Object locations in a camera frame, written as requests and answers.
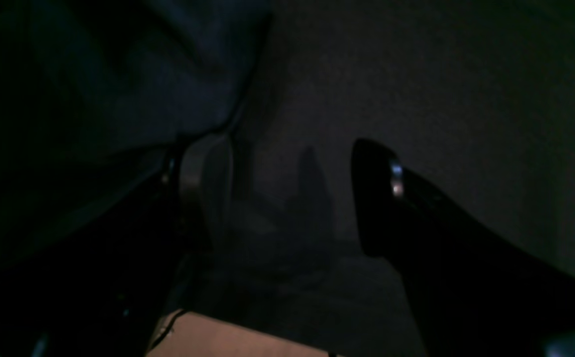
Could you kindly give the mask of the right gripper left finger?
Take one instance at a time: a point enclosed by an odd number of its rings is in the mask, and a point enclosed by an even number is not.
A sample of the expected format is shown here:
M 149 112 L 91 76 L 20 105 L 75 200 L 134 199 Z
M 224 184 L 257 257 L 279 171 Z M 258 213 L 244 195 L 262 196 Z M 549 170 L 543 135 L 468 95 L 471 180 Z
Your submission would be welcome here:
M 0 273 L 0 357 L 144 357 L 184 260 L 223 240 L 230 135 L 179 139 L 107 213 Z

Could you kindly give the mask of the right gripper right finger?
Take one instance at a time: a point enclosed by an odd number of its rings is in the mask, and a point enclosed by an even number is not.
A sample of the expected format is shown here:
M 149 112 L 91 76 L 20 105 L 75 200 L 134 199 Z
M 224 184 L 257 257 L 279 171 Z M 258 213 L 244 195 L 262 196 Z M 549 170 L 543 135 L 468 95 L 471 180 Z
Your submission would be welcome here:
M 386 146 L 351 152 L 364 253 L 400 274 L 431 357 L 575 357 L 575 277 L 492 232 Z

